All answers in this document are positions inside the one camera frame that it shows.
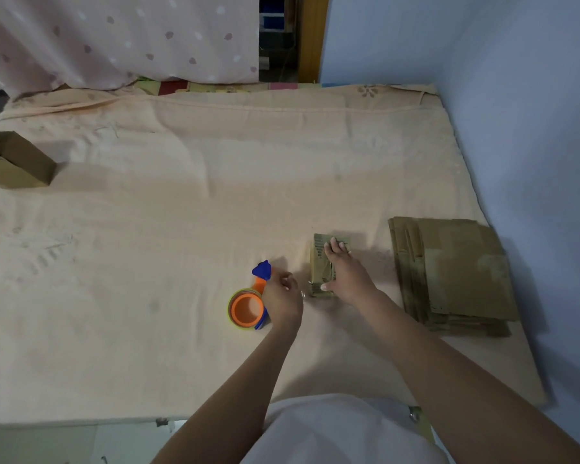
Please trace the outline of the yellow wooden door frame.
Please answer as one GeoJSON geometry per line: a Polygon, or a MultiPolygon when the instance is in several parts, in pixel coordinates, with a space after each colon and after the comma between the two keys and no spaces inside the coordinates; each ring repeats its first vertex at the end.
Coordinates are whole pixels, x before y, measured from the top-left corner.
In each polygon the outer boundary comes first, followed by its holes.
{"type": "Polygon", "coordinates": [[[297,79],[318,83],[330,0],[299,0],[297,79]]]}

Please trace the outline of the open brown cardboard box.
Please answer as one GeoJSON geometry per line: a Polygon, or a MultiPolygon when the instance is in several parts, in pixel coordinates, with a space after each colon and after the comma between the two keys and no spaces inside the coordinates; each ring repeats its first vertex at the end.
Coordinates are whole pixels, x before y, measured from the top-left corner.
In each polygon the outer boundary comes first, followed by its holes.
{"type": "Polygon", "coordinates": [[[0,132],[0,188],[9,190],[47,187],[57,163],[16,132],[0,132]]]}

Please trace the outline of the peach bed sheet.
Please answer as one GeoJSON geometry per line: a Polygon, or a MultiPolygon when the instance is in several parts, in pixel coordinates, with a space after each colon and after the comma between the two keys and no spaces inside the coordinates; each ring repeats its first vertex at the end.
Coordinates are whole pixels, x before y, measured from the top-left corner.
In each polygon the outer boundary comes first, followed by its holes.
{"type": "Polygon", "coordinates": [[[0,131],[56,162],[0,189],[0,424],[188,416],[267,333],[229,298],[268,259],[347,236],[398,303],[388,220],[485,225],[440,99],[377,86],[10,101],[0,131]]]}

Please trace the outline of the person's right hand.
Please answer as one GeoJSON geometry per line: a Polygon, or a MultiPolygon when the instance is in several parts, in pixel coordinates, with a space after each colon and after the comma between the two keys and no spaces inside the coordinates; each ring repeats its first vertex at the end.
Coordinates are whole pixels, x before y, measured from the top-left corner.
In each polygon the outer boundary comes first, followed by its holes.
{"type": "Polygon", "coordinates": [[[333,237],[325,243],[324,250],[336,272],[339,284],[337,292],[333,292],[336,297],[359,310],[379,300],[379,290],[346,244],[333,237]]]}

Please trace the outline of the stack of flat cardboard sheets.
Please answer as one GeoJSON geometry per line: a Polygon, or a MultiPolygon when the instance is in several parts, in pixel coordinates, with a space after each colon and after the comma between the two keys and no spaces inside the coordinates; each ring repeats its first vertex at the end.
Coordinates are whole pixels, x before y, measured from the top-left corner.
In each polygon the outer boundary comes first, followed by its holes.
{"type": "Polygon", "coordinates": [[[388,220],[403,309],[439,335],[511,336],[519,321],[495,231],[470,219],[388,220]]]}

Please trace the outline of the pink dotted curtain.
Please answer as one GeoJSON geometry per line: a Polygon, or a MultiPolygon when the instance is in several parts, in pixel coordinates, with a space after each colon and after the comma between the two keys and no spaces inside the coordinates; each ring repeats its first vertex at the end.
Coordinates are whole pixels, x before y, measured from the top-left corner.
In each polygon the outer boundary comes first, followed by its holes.
{"type": "Polygon", "coordinates": [[[0,0],[0,90],[258,81],[258,0],[0,0]]]}

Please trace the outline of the person's right forearm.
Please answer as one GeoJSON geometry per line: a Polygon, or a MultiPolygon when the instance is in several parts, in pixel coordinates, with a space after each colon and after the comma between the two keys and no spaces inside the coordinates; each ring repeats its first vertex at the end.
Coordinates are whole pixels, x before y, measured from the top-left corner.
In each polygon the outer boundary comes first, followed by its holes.
{"type": "Polygon", "coordinates": [[[572,437],[385,293],[373,290],[353,305],[457,464],[580,464],[572,437]]]}

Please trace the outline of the person's white shirt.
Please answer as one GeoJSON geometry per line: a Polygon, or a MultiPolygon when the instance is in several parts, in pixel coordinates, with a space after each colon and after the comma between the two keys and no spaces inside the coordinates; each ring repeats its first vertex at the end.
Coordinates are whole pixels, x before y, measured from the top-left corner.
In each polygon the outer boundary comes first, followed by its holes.
{"type": "Polygon", "coordinates": [[[393,399],[327,394],[270,405],[240,464],[450,464],[393,399]]]}

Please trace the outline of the orange blue tape dispenser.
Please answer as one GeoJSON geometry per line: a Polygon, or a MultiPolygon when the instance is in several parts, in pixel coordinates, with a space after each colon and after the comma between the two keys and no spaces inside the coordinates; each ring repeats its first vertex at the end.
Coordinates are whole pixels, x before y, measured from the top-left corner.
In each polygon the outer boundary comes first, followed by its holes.
{"type": "Polygon", "coordinates": [[[262,295],[271,278],[271,272],[268,260],[260,262],[252,270],[254,276],[252,286],[232,295],[227,304],[227,316],[234,326],[246,330],[260,330],[264,326],[268,312],[262,295]]]}

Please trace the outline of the colourful patterned mat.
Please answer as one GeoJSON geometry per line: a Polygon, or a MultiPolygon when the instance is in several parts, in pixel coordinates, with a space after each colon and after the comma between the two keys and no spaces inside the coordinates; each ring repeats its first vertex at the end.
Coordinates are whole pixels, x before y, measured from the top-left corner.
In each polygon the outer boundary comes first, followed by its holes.
{"type": "Polygon", "coordinates": [[[170,80],[158,82],[145,77],[139,77],[133,83],[134,87],[146,92],[149,95],[165,96],[177,92],[264,92],[270,90],[300,90],[305,88],[331,88],[339,87],[339,83],[287,83],[287,82],[270,82],[270,83],[245,83],[245,84],[207,84],[195,83],[187,80],[170,80]]]}

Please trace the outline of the person's left forearm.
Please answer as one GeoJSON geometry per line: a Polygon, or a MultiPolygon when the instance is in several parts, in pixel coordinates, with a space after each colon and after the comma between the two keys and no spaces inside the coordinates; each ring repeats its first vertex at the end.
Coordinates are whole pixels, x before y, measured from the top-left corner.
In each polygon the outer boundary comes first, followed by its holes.
{"type": "Polygon", "coordinates": [[[150,464],[239,464],[263,433],[273,390],[300,326],[297,317],[275,320],[254,352],[150,464]]]}

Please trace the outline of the person's left hand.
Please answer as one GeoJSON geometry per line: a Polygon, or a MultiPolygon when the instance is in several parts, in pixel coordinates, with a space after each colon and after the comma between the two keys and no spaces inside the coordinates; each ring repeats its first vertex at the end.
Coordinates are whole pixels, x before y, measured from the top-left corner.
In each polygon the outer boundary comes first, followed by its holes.
{"type": "MultiPolygon", "coordinates": [[[[284,272],[272,269],[272,272],[284,272]]],[[[272,328],[296,335],[302,324],[304,300],[302,291],[271,289],[271,280],[262,295],[272,328]]]]}

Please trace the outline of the small brown cardboard box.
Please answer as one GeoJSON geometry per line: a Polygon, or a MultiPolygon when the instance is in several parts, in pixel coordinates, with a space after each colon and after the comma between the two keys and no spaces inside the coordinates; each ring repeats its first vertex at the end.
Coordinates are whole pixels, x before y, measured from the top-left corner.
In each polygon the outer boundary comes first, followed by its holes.
{"type": "Polygon", "coordinates": [[[335,237],[339,243],[346,244],[350,249],[350,239],[334,236],[331,234],[315,233],[312,238],[312,244],[309,251],[309,279],[308,295],[316,298],[334,298],[332,291],[324,291],[322,285],[329,283],[336,277],[335,269],[326,256],[324,245],[335,237]]]}

